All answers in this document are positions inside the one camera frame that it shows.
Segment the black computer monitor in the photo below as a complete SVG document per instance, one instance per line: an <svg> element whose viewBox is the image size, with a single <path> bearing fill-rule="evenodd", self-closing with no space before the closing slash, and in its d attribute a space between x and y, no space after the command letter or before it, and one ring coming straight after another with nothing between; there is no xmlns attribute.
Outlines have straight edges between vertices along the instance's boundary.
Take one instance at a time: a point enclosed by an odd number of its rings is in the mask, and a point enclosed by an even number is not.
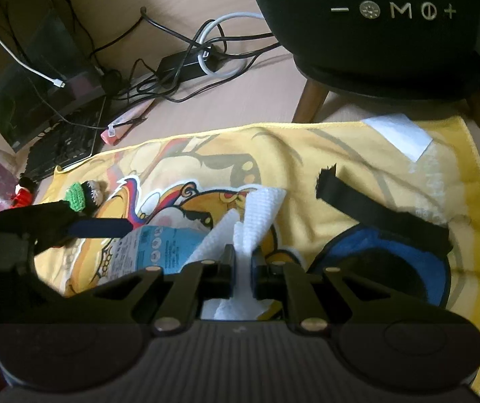
<svg viewBox="0 0 480 403"><path fill-rule="evenodd" d="M15 151L103 96L62 0L0 0L0 134Z"/></svg>

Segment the red black small figurine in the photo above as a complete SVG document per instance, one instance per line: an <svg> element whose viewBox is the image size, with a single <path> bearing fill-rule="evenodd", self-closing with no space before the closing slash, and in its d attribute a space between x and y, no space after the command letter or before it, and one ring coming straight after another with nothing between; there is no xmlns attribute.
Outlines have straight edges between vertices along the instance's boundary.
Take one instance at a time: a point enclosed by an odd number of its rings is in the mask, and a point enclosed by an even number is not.
<svg viewBox="0 0 480 403"><path fill-rule="evenodd" d="M34 195L38 185L35 181L21 175L15 186L15 194L12 196L12 208L25 208L33 204Z"/></svg>

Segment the pink tube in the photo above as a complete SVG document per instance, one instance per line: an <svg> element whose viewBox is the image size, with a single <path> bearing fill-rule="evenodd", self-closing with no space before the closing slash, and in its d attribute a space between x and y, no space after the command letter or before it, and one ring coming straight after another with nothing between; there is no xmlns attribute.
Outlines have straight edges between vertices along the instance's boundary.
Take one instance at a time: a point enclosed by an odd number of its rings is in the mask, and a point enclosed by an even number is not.
<svg viewBox="0 0 480 403"><path fill-rule="evenodd" d="M145 114L153 104L153 99L145 100L130 106L118 118L115 118L101 133L101 139L106 146L115 146L132 129L145 119Z"/></svg>

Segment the white paper towel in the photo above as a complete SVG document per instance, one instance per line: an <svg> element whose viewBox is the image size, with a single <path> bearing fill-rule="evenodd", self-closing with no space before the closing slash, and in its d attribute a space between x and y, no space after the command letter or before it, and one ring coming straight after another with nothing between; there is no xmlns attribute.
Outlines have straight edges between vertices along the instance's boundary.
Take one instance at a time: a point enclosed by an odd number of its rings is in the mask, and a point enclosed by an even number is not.
<svg viewBox="0 0 480 403"><path fill-rule="evenodd" d="M267 312L272 302L256 300L252 293L251 257L273 225L286 197L286 190L260 187L245 200L245 213L231 209L208 233L186 260L188 264L221 259L227 244L235 249L235 275L230 299L210 299L204 302L201 318L207 320L256 320Z"/></svg>

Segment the green brown crochet toy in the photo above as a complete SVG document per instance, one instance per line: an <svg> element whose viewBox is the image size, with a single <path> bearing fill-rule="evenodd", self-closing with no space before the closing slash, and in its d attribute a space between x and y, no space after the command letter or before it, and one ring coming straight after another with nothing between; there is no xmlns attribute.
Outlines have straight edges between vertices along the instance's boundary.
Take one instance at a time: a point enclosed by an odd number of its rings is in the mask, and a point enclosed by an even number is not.
<svg viewBox="0 0 480 403"><path fill-rule="evenodd" d="M75 212L93 214L103 204L104 193L98 181L75 182L66 190L64 200Z"/></svg>

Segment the yellow cartoon printed towel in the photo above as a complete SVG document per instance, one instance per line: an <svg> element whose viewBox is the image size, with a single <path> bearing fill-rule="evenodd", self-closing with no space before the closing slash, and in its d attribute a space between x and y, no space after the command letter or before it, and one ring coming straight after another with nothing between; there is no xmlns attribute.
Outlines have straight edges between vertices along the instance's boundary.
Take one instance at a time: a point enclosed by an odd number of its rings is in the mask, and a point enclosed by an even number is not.
<svg viewBox="0 0 480 403"><path fill-rule="evenodd" d="M384 206L449 229L451 285L447 307L480 330L480 157L461 118L426 121L427 150L412 162L373 128L360 123L243 127L151 139L57 168L43 195L64 197L76 182L103 184L104 217L144 224L180 224L185 211L209 229L230 210L243 211L258 187L286 197L262 248L269 258L304 267L354 220L316 197L323 168Z"/></svg>

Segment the black power adapter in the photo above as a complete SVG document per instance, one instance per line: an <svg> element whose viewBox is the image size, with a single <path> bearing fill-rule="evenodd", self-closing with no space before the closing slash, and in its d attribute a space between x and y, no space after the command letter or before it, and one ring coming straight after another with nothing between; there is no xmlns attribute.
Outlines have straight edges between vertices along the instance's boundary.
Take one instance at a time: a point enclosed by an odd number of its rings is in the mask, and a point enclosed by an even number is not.
<svg viewBox="0 0 480 403"><path fill-rule="evenodd" d="M169 86L173 83L181 84L185 81L206 76L198 62L197 52L191 52L188 56L185 56L185 52L179 52L164 57L154 74L164 86Z"/></svg>

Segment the blue wet wipes packet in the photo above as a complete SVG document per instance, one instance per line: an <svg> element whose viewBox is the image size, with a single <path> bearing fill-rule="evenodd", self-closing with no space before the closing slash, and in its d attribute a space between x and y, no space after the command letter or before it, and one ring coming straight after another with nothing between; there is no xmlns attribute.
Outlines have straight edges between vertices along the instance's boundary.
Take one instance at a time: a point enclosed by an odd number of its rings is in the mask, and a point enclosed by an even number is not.
<svg viewBox="0 0 480 403"><path fill-rule="evenodd" d="M161 267L166 275L178 273L206 236L191 228L139 227L112 246L101 282L147 267Z"/></svg>

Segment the black keyboard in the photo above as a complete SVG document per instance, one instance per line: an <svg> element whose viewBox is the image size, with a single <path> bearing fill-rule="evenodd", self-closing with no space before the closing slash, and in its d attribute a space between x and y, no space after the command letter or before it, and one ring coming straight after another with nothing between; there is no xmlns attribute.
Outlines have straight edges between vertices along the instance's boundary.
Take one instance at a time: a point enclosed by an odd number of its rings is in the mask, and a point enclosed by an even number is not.
<svg viewBox="0 0 480 403"><path fill-rule="evenodd" d="M31 146L24 176L40 181L57 167L64 169L92 156L100 146L100 132L92 127L98 127L101 119L102 108L91 105L68 116L76 125L61 121L48 130Z"/></svg>

